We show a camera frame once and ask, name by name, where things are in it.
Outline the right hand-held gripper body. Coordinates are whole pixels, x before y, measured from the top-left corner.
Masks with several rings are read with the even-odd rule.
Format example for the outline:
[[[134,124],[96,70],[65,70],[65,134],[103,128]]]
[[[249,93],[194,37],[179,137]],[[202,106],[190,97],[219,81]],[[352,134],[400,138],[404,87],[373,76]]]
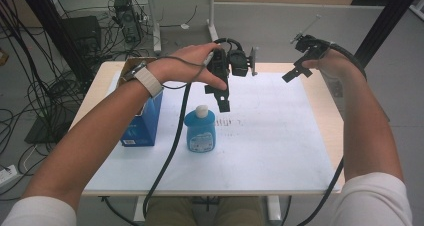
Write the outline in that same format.
[[[323,47],[323,43],[319,43],[317,38],[306,34],[306,32],[321,18],[322,16],[320,14],[316,14],[315,18],[290,41],[291,44],[295,45],[295,49],[302,53],[302,60],[309,60],[313,56],[316,58],[321,56],[319,50]]]

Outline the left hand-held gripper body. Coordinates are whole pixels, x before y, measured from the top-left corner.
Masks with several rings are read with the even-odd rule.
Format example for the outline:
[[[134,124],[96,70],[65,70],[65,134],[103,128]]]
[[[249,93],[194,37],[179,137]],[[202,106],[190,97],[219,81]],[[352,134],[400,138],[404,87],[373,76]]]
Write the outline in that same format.
[[[245,77],[248,71],[251,71],[251,74],[256,76],[256,52],[256,47],[251,49],[249,56],[242,49],[229,50],[228,52],[224,49],[214,49],[212,51],[213,57],[207,64],[207,69],[224,82],[227,82],[229,74]]]

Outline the blue bottle with white cap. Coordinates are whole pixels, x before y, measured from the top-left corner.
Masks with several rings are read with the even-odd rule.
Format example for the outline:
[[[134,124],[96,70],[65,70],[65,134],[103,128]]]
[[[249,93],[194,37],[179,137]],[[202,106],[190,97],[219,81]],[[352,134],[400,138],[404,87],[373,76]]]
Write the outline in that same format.
[[[199,105],[184,118],[187,127],[186,143],[190,151],[205,153],[216,144],[215,114],[207,105]]]

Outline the blue cardboard box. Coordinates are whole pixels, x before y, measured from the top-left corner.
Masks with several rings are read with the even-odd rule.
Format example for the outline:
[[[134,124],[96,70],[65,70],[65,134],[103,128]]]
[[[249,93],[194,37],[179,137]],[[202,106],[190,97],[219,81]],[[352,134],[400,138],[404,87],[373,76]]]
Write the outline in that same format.
[[[117,86],[120,87],[127,82],[125,75],[131,70],[146,66],[148,63],[155,60],[155,57],[137,57],[127,59],[120,73]],[[155,94],[153,98],[149,98],[146,101],[141,110],[135,115],[128,125],[120,139],[123,146],[143,147],[155,145],[162,96],[163,87],[160,86],[158,93]]]

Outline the person's left hand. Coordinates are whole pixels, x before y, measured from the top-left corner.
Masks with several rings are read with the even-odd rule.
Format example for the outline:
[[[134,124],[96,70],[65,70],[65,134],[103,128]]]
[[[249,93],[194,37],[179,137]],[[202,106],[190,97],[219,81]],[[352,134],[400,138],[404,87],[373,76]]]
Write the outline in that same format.
[[[227,84],[223,80],[202,68],[202,63],[214,49],[220,49],[220,46],[216,43],[190,45],[149,63],[147,69],[161,84],[168,81],[203,82],[214,88],[225,90]]]

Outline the person's right hand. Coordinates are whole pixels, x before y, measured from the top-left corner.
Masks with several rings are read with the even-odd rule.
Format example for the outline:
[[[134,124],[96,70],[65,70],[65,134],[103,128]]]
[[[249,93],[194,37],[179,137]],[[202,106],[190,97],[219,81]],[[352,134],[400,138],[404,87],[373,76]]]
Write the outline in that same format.
[[[307,60],[303,66],[309,69],[316,69],[338,78],[343,86],[353,87],[366,83],[360,70],[348,60],[347,57],[335,50],[328,50],[324,57],[316,60]]]

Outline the white band wristwatch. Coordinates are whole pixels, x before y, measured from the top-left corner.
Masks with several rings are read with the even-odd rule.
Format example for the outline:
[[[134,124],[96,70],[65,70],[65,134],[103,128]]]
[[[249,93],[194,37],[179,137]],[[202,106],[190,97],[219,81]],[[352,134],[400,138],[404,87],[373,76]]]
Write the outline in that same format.
[[[163,91],[162,84],[158,79],[147,69],[147,62],[142,61],[140,64],[131,68],[122,78],[128,82],[130,80],[138,80],[149,92],[151,98],[157,97]]]

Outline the white background desk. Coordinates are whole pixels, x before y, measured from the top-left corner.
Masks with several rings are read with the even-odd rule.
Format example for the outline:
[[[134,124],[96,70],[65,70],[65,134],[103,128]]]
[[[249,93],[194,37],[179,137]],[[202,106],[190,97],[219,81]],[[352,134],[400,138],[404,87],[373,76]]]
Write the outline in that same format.
[[[150,18],[152,21],[153,51],[155,54],[159,55],[162,52],[160,25],[158,23],[158,20],[156,19],[154,1],[153,0],[147,0],[147,1],[149,5],[149,10],[150,10]],[[208,0],[209,14],[206,20],[206,25],[208,27],[209,35],[212,41],[215,41],[218,39],[218,33],[216,31],[215,23],[214,23],[214,20],[215,20],[214,2],[215,0]]]

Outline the person's right leg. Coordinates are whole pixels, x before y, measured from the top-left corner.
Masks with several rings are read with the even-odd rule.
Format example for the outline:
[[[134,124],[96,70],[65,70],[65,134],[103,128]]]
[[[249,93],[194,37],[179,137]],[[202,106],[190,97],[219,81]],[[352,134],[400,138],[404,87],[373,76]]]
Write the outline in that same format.
[[[214,226],[264,226],[259,197],[223,197],[218,204]]]

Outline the person's leg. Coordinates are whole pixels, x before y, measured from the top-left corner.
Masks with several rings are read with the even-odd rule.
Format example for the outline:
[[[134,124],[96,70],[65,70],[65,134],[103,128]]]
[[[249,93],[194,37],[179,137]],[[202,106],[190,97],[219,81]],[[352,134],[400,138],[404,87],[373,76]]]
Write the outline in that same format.
[[[197,226],[187,197],[154,197],[148,203],[146,226]]]
[[[218,204],[214,226],[264,226],[259,197],[223,197]]]

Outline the person's left leg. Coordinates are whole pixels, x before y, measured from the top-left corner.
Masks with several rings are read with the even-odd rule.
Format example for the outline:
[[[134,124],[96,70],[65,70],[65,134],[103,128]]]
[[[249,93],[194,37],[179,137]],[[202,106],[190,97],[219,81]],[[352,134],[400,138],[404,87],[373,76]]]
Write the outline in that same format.
[[[148,203],[146,226],[197,226],[187,197],[154,197]]]

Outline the black box on floor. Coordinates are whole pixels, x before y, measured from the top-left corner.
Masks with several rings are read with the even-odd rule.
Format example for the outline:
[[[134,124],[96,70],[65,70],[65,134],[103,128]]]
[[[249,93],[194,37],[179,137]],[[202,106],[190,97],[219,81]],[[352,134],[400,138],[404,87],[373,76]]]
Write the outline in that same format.
[[[95,16],[66,18],[62,23],[81,55],[95,55],[100,51],[101,28]]]

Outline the person's right white sleeve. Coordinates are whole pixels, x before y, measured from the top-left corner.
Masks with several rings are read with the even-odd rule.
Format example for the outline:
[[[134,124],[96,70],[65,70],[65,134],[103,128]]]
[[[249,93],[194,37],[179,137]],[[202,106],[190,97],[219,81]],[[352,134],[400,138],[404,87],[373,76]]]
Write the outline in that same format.
[[[381,172],[348,180],[334,203],[330,226],[413,226],[404,182]]]

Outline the black floor mat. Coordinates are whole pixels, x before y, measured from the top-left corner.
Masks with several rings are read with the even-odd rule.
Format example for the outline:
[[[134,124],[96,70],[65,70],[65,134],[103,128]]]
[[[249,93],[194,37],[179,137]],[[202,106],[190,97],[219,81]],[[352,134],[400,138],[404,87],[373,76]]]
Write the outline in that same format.
[[[29,144],[57,143],[68,132],[73,118],[60,115],[37,117],[24,141]]]

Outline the white power strip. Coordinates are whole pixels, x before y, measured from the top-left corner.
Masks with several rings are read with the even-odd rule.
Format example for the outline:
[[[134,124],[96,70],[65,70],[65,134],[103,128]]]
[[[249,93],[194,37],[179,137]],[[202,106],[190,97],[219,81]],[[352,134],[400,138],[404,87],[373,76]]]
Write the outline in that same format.
[[[7,183],[18,177],[18,171],[14,165],[10,165],[0,171],[0,187],[5,186]]]

